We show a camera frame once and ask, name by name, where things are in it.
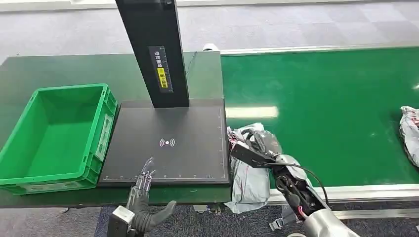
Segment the grey plastic package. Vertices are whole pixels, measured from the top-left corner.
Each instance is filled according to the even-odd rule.
[[[410,161],[419,167],[419,110],[402,106],[400,134],[405,144],[405,151]]]

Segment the red wire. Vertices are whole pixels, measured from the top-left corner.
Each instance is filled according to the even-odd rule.
[[[303,218],[307,218],[307,214],[302,211],[302,206],[298,206],[298,212]]]

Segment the grey carpet floor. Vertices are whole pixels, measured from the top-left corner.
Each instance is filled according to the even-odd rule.
[[[106,223],[114,207],[104,207],[99,215],[99,223]],[[162,207],[152,207],[158,211]],[[178,206],[170,218],[149,233],[150,237],[286,237],[292,233],[302,233],[300,224],[286,226],[282,230],[271,231],[268,224],[281,213],[279,206],[266,206],[256,211],[242,214],[197,213],[191,206]],[[346,220],[344,223],[362,237],[419,237],[416,228],[419,219],[375,219]],[[95,237],[106,236],[106,225],[98,225]]]
[[[220,49],[307,45],[408,43],[419,45],[419,1],[252,5],[179,8],[185,51],[205,43]],[[131,53],[118,11],[78,10],[0,13],[0,63],[8,56]],[[0,210],[0,237],[104,237],[112,208]],[[189,206],[150,236],[287,236],[272,232],[278,218],[269,206],[242,215],[199,214]],[[347,221],[362,236],[419,237],[417,219]]]

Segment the wireless symbol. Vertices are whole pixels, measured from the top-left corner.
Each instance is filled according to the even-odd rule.
[[[160,142],[159,142],[160,147],[165,147],[165,146],[174,147],[175,144],[176,144],[176,141],[173,138],[170,139],[170,141],[166,141],[164,139],[161,139]]]

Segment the robotic hand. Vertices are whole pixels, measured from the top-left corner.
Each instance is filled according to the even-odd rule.
[[[150,213],[148,209],[148,191],[150,190],[152,175],[155,170],[149,171],[153,158],[148,159],[135,186],[129,193],[126,208],[119,206],[109,217],[107,237],[141,237],[169,217],[176,206],[175,201],[167,204],[166,208],[158,213]]]
[[[231,155],[254,168],[271,168],[276,188],[284,195],[297,219],[304,222],[309,237],[359,237],[344,225],[330,210],[321,181],[297,160],[282,154],[275,135],[268,131],[247,129],[244,141],[230,137]],[[317,195],[305,171],[313,175],[325,194],[325,201]]]

